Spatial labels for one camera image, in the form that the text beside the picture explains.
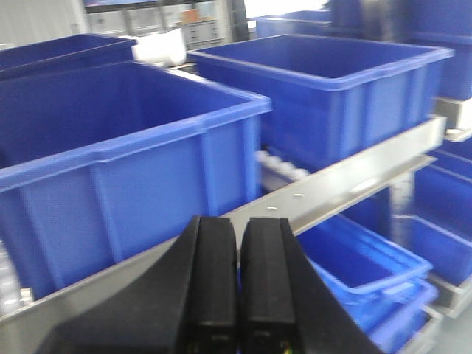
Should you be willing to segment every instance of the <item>metal bracket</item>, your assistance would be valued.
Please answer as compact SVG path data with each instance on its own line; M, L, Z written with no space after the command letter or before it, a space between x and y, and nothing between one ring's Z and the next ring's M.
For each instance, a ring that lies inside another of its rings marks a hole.
M414 173L404 173L390 187L390 239L403 247L410 240L410 215L414 203Z
M449 284L433 274L429 275L429 281L439 291L434 308L446 316L455 319L472 304L472 276L460 286Z
M438 97L436 114L447 117L445 139L463 142L472 136L472 98L466 101Z

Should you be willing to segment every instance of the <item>white roller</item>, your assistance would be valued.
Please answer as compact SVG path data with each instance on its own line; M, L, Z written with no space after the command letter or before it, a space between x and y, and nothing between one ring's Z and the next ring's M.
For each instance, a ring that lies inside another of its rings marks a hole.
M263 161L263 165L275 170L279 164L282 163L282 159L279 156L269 156Z
M138 42L133 46L134 57L137 61L176 66L185 63L187 59L184 37L180 28L134 39Z
M307 170L303 170L302 168L297 168L296 170L293 170L291 172L290 179L292 181L298 181L300 179L305 178L308 175L310 175L310 173Z
M264 151L264 150L260 150L260 151L256 151L256 160L257 162L259 163L263 163L270 155L268 154L267 151Z
M0 240L0 317L22 306L21 289L15 267Z
M275 167L275 171L284 176L289 176L293 170L295 170L295 166L291 162L282 162Z

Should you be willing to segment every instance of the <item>storage rack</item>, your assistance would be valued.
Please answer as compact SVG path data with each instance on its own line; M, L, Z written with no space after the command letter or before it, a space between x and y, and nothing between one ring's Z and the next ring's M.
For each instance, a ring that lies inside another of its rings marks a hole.
M441 145L445 117L429 121L289 184L224 215L231 219L238 245L250 217L289 218L296 235L386 187L435 158L424 155ZM123 263L58 291L0 319L0 353L30 354L57 324L76 316L124 288L159 259L169 240ZM425 309L429 321L404 348L405 354L427 353L442 316Z
M445 139L464 142L472 137L472 99L466 101L437 99L436 114L447 117ZM435 308L446 316L457 318L472 304L472 276L460 286L454 286L434 276L429 277L439 291Z

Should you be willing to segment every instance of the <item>blue plastic bin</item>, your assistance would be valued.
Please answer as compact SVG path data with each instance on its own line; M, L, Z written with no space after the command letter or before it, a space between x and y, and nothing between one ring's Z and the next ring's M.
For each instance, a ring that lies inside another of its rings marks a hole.
M258 38L273 35L329 35L329 10L297 11L283 15L256 17L256 32Z
M191 52L201 75L272 99L262 141L318 170L427 120L450 49L281 35Z
M182 75L121 63L0 82L0 238L36 298L259 195L269 100Z
M360 0L330 0L333 26L362 28L363 16Z
M438 95L456 100L472 97L472 35L444 35L413 33L412 43L423 46L443 46L455 51L453 58L444 62Z
M368 331L367 335L386 354L398 353L424 327L426 314L423 312L423 306L430 304L436 298L436 288L427 282L420 282L417 296L395 309L392 314Z
M472 242L432 223L436 219L412 217L408 249L432 263L433 273L459 286L472 274Z
M472 35L472 1L408 0L408 3L413 31Z
M472 179L437 166L422 169L415 211L429 223L414 223L409 249L433 263L434 273L460 285L472 274Z
M0 80L133 60L134 39L73 35L0 52Z
M464 142L448 142L445 140L441 150L472 160L472 139L467 139Z
M429 262L342 216L298 239L320 277L364 331L399 303L410 301L431 269Z
M472 161L465 157L457 156L443 150L434 150L429 153L437 158L435 166L442 167L453 173L470 178L472 180Z
M383 236L389 235L391 215L389 198L388 190L382 190L344 210L342 214L373 232Z
M364 39L364 31L358 28L334 27L330 28L330 35L340 38Z
M409 7L407 0L371 1L362 7L362 0L330 0L333 26L360 30L381 38L390 33L397 38L408 37Z

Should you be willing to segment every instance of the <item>bin rim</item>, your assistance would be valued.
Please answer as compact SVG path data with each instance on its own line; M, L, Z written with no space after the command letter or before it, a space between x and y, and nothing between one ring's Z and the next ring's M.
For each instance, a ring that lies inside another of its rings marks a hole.
M84 57L88 57L90 54L97 54L98 52L107 52L110 49L113 50L118 50L118 49L124 49L124 48L131 48L132 46L136 45L137 42L135 39L130 39L130 38L121 38L121 37L113 37L113 36L108 36L108 35L98 35L94 33L82 33L79 35L71 35L68 37L62 37L62 38L56 38L52 39L49 41L44 41L44 42L39 42L39 43L33 43L33 44L27 44L26 46L17 46L11 49L6 49L2 51L4 53L8 52L20 52L24 50L25 48L34 48L39 45L44 45L44 44L50 44L50 43L60 43L61 41L67 41L71 40L73 38L101 38L101 39L107 39L107 40L113 40L113 43L107 43L95 47L91 47L88 49L80 50L77 52L73 53L66 53L63 55L56 55L52 56L50 58L45 58L42 60L37 60L33 63L25 63L25 64L20 64L17 66L11 66L7 68L2 68L0 65L0 80L8 79L10 77L14 78L17 74L22 74L22 73L27 73L30 71L36 70L38 67L42 66L48 66L52 63L60 63L64 61L64 59L67 59L70 56L74 56L74 58L80 59Z
M249 21L261 21L261 22L294 22L302 24L315 24L318 26L330 26L331 21L317 21L317 20L300 20L298 18L285 18L280 17L279 15L267 15L259 17L251 17Z
M354 72L352 74L345 75L343 77L335 78L305 74L290 69L280 69L264 64L252 63L250 61L232 59L221 55L211 54L211 51L213 49L217 49L220 47L238 47L244 46L249 42L278 41L281 38L311 38L313 40L338 41L341 43L369 43L375 46L415 47L429 49L429 52L420 55L414 55L407 59L396 60L392 63L373 66L372 68L364 69L359 72ZM418 69L435 61L450 58L454 55L454 50L438 46L418 46L412 44L383 43L352 38L324 37L319 35L275 35L272 37L258 38L251 41L237 42L233 44L226 44L223 46L217 46L206 49L197 49L188 52L188 54L190 57L206 60L218 66L225 66L230 69L237 69L240 71L246 71L251 73L262 73L274 79L279 79L285 82L295 83L298 85L304 85L314 89L320 89L322 91L344 91L347 89L351 89L352 87L359 86L363 83L368 83L385 77L391 77L413 69Z
M439 155L444 155L444 156L447 156L447 157L452 158L452 159L457 159L457 160L460 160L462 162L467 162L467 163L471 164L471 166L472 166L472 160L471 159L468 159L467 157L464 157L464 156L456 155L455 153L450 153L447 150L443 150L441 148L438 148L434 151L434 153L437 153Z
M430 229L433 229L434 231L436 232L440 232L446 236L449 236L450 238L458 241L459 243L461 243L462 245L464 246L467 246L467 247L471 247L472 246L472 241L469 241L469 240L466 240L465 238L463 237L460 237L459 235L457 234L454 234L453 232L435 224L434 222L432 221L429 221L427 219L427 217L421 215L411 215L409 216L409 218L411 218L413 221L416 221L418 223L422 223L423 225L426 225L427 227L429 227Z
M368 335L373 341L382 341L382 339L389 336L398 323L405 323L411 318L415 310L422 310L423 306L431 301L434 301L439 292L430 283L425 280L418 282L420 286L419 294L410 302L402 305L391 316L388 316L383 321L380 321L373 329L368 330Z
M417 263L416 269L409 269L408 271L404 271L401 274L392 274L389 277L386 277L380 280L368 282L366 284L358 285L356 287L350 287L344 284L340 279L335 277L333 274L331 274L325 268L320 266L318 263L316 263L316 261L309 258L309 260L313 264L315 264L317 268L323 271L326 278L328 278L331 282L334 282L335 284L337 284L337 286L342 288L346 294L350 293L350 294L355 294L355 295L366 295L366 294L375 293L376 291L384 291L387 288L396 287L402 282L408 282L411 279L414 279L415 277L416 278L426 277L428 271L433 269L433 265L429 261L423 259L420 256L417 256L416 254L409 251L408 249L405 249L399 246L398 244L393 243L391 240L387 240L385 237L381 237L377 233L359 225L358 223L344 217L343 215L337 215L334 218L343 220L343 222L345 222L346 224L350 224L350 227L360 229L363 233L368 234L369 237L373 238L375 241L386 243L392 248L396 249L397 251L401 251L410 260L413 260Z

